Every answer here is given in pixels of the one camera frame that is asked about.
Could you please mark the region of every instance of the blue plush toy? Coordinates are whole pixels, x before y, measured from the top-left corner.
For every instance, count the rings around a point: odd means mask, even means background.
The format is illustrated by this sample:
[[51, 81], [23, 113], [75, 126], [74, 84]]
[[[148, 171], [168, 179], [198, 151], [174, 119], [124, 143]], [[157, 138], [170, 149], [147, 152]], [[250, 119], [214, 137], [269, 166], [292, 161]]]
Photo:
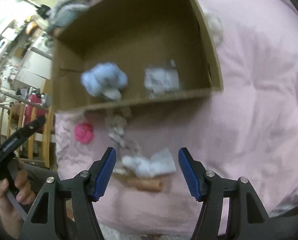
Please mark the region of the blue plush toy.
[[81, 74], [81, 84], [93, 97], [103, 95], [110, 100], [119, 100], [119, 90], [128, 85], [128, 77], [114, 63], [99, 63]]

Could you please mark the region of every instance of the gray fabric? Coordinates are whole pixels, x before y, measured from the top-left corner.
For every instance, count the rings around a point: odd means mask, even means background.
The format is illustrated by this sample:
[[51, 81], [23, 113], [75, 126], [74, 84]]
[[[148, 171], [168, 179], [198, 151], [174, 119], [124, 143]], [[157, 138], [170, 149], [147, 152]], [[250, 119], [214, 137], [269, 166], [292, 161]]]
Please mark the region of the gray fabric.
[[67, 27], [78, 17], [79, 13], [89, 7], [91, 0], [58, 0], [56, 5], [48, 11], [49, 27], [47, 33], [50, 33], [55, 27]]

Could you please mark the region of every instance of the pink toy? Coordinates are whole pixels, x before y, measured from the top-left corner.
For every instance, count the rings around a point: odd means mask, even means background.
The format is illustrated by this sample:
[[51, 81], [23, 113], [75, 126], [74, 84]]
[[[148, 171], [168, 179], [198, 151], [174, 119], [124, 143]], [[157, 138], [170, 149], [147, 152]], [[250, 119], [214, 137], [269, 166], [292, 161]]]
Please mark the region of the pink toy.
[[77, 124], [74, 128], [74, 138], [83, 144], [89, 143], [93, 139], [93, 126], [87, 122]]

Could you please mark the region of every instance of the blue gripper pad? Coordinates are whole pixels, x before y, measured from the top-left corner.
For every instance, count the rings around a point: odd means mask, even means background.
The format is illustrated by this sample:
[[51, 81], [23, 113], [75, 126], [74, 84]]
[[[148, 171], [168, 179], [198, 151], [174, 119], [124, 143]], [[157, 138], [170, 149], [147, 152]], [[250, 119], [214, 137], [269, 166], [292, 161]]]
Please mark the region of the blue gripper pad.
[[185, 148], [181, 148], [178, 152], [179, 165], [187, 182], [191, 196], [195, 197], [196, 201], [199, 201], [202, 196], [199, 190], [199, 180], [190, 165], [190, 161], [188, 160], [184, 149]]
[[110, 176], [112, 174], [113, 168], [116, 164], [117, 154], [116, 150], [112, 148], [111, 152], [108, 154], [107, 159], [102, 165], [100, 172], [96, 178], [96, 187], [94, 192], [94, 198], [98, 201], [100, 197], [105, 194]]

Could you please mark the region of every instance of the storage box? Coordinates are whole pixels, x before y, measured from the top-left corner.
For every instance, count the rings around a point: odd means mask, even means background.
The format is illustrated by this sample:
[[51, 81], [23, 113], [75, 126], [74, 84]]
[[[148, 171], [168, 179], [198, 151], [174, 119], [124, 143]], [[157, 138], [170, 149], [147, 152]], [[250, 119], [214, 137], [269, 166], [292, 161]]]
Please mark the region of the storage box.
[[[88, 95], [83, 71], [113, 62], [129, 79], [122, 99]], [[180, 90], [154, 94], [145, 71], [172, 62]], [[196, 98], [223, 88], [216, 50], [197, 0], [103, 0], [76, 19], [55, 42], [56, 110], [101, 109]]]

